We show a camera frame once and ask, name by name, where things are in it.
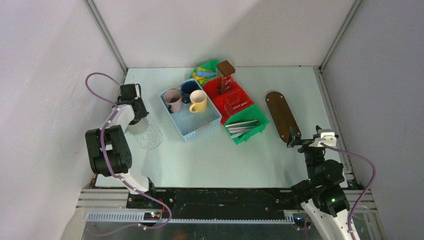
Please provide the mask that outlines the grey ceramic mug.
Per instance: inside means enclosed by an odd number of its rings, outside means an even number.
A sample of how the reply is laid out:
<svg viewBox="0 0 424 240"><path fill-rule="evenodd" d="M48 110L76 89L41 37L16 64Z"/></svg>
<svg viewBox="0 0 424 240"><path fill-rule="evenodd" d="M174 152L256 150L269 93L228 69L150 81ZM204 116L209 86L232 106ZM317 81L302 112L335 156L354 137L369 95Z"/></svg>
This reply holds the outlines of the grey ceramic mug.
<svg viewBox="0 0 424 240"><path fill-rule="evenodd" d="M141 135L147 131L149 120L147 117L142 118L138 123L128 125L128 131L133 135Z"/></svg>

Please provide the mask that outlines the pink ceramic mug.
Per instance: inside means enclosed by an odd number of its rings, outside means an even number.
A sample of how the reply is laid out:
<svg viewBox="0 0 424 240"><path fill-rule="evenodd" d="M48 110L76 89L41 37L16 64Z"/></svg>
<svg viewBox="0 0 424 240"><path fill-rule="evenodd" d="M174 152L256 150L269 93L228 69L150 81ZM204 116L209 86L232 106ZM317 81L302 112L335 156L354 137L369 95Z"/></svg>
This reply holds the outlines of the pink ceramic mug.
<svg viewBox="0 0 424 240"><path fill-rule="evenodd" d="M178 113L183 108L182 95L177 89L166 91L163 100L170 114Z"/></svg>

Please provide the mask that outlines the green bin with toothbrushes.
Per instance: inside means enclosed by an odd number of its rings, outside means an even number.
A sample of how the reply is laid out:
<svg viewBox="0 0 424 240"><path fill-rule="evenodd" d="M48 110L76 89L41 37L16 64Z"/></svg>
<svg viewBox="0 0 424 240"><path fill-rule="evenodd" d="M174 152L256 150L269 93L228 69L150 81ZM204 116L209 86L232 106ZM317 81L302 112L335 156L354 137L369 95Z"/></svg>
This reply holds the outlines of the green bin with toothbrushes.
<svg viewBox="0 0 424 240"><path fill-rule="evenodd" d="M230 116L223 126L234 143L239 145L255 134L262 133L269 123L263 111L253 104Z"/></svg>

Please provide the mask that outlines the clear glass rectangular container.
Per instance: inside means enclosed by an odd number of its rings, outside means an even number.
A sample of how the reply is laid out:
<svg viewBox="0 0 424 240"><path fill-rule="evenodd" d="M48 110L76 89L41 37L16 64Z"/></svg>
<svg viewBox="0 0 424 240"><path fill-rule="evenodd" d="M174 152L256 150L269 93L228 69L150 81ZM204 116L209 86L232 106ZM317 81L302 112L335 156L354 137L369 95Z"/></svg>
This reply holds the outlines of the clear glass rectangular container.
<svg viewBox="0 0 424 240"><path fill-rule="evenodd" d="M250 97L241 87L224 93L222 103L222 113L227 116L232 116L253 104Z"/></svg>

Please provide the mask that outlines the light blue plastic basket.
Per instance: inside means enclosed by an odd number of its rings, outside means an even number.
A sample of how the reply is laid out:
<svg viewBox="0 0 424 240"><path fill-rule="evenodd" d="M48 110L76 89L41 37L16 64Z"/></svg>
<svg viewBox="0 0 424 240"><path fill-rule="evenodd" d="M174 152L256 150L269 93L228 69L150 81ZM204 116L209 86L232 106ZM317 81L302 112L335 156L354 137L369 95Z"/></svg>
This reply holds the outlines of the light blue plastic basket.
<svg viewBox="0 0 424 240"><path fill-rule="evenodd" d="M189 111L189 103L183 103L181 110L174 113L164 98L165 93L169 90L168 88L160 92L159 98L168 116L171 118L174 126L185 142L192 141L221 124L222 115L209 97L206 98L206 110L202 113L191 113Z"/></svg>

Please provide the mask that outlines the glass jar with brown lid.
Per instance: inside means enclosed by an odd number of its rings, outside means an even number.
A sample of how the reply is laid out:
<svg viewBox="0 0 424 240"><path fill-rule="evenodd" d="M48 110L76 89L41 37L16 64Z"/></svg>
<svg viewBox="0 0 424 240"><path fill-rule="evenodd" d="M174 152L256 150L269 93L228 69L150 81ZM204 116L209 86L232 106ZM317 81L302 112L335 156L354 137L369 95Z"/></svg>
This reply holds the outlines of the glass jar with brown lid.
<svg viewBox="0 0 424 240"><path fill-rule="evenodd" d="M216 66L216 76L219 79L219 91L221 94L227 92L230 87L229 84L232 80L232 74L236 72L235 67L228 61L224 60Z"/></svg>

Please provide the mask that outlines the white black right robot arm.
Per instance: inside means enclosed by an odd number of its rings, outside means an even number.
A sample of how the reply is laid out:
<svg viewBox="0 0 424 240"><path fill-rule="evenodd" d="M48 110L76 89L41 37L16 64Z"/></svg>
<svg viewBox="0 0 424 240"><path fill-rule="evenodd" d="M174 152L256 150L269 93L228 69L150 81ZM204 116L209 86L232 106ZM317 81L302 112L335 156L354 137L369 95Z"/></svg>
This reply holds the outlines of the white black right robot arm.
<svg viewBox="0 0 424 240"><path fill-rule="evenodd" d="M325 145L335 147L338 135L330 129L316 127L311 139L302 139L289 128L288 148L299 146L304 155L308 178L291 187L291 204L306 211L324 240L354 240L359 237L348 225L350 204L340 186L345 181L342 163L325 159Z"/></svg>

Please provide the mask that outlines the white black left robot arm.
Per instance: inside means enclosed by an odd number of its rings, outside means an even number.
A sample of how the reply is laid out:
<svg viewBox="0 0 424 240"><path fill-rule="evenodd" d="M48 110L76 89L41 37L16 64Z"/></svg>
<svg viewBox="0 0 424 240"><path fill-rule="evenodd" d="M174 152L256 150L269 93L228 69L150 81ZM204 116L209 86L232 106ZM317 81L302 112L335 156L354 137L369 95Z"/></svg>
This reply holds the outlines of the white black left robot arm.
<svg viewBox="0 0 424 240"><path fill-rule="evenodd" d="M145 208L153 208L158 202L152 180L144 175L134 177L130 169L132 153L125 133L135 138L147 134L151 121L141 96L140 84L124 84L110 115L99 128L85 133L89 164L96 175L113 177L139 195L138 201Z"/></svg>

